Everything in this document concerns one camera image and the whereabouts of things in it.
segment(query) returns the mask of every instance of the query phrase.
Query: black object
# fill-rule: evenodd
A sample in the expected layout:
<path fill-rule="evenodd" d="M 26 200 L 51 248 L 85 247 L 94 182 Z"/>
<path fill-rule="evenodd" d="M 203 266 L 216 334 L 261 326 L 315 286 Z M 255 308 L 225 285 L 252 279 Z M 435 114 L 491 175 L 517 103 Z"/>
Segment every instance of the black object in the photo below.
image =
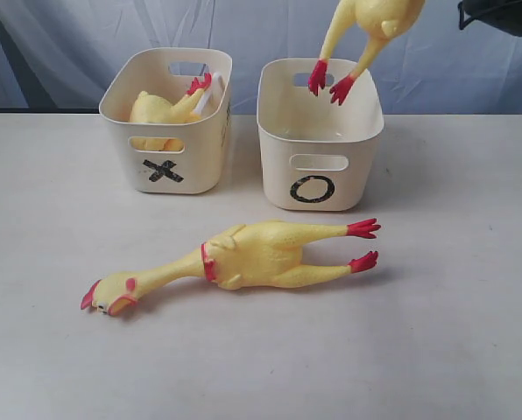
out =
<path fill-rule="evenodd" d="M 457 5 L 460 11 L 460 30 L 478 20 L 509 33 L 522 37 L 522 0 L 463 0 Z"/>

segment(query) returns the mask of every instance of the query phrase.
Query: bin handle cutout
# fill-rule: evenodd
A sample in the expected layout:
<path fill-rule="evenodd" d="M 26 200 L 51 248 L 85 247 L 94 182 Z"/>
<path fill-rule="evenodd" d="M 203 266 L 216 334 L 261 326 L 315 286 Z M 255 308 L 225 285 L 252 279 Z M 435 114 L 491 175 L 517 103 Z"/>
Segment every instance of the bin handle cutout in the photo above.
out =
<path fill-rule="evenodd" d="M 171 61 L 167 69 L 172 76 L 202 76 L 210 73 L 208 64 L 197 61 Z"/>
<path fill-rule="evenodd" d="M 310 73 L 296 73 L 293 76 L 293 85 L 297 88 L 305 88 L 310 79 Z M 331 73 L 325 73 L 325 86 L 329 87 L 335 83 L 335 77 Z"/>
<path fill-rule="evenodd" d="M 349 160 L 340 155 L 297 154 L 290 157 L 296 171 L 340 172 L 349 167 Z"/>
<path fill-rule="evenodd" d="M 129 146 L 137 152 L 157 152 L 175 155 L 185 151 L 185 144 L 177 137 L 133 136 L 129 138 Z"/>

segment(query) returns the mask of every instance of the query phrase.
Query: white table surface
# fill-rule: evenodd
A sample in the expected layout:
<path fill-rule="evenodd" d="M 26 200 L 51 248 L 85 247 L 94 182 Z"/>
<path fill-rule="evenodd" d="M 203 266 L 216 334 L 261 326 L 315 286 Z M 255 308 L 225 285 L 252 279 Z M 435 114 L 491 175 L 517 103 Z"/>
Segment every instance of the white table surface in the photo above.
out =
<path fill-rule="evenodd" d="M 522 419 L 522 116 L 387 116 L 346 213 L 264 197 L 257 126 L 234 117 L 201 196 L 132 190 L 98 115 L 0 115 L 0 419 Z M 304 290 L 187 278 L 120 318 L 98 278 L 177 259 L 238 222 L 351 223 L 378 266 Z"/>

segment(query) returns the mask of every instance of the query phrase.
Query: rubber chicken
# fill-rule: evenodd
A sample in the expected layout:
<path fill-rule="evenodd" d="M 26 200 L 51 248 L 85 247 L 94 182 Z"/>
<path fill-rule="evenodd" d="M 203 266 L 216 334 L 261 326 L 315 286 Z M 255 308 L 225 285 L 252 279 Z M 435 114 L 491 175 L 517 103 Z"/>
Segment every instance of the rubber chicken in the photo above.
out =
<path fill-rule="evenodd" d="M 270 220 L 236 225 L 204 242 L 198 249 L 156 269 L 125 271 L 98 280 L 81 301 L 81 309 L 117 315 L 128 305 L 182 277 L 206 277 L 218 287 L 299 288 L 326 283 L 373 268 L 377 251 L 340 266 L 302 264 L 302 247 L 309 242 L 339 236 L 373 239 L 380 229 L 376 219 L 351 225 L 309 225 Z"/>
<path fill-rule="evenodd" d="M 344 33 L 358 23 L 369 39 L 355 68 L 330 90 L 331 103 L 342 105 L 356 79 L 393 39 L 407 32 L 419 18 L 425 0 L 340 0 L 329 26 L 320 58 L 308 81 L 309 90 L 318 95 L 325 87 L 328 60 Z"/>
<path fill-rule="evenodd" d="M 193 110 L 211 81 L 210 73 L 205 73 L 203 82 L 195 77 L 185 96 L 175 105 L 161 96 L 143 90 L 132 106 L 129 123 L 182 124 L 200 121 L 201 116 L 196 115 Z M 183 143 L 178 138 L 133 137 L 130 143 L 141 151 L 183 150 Z"/>

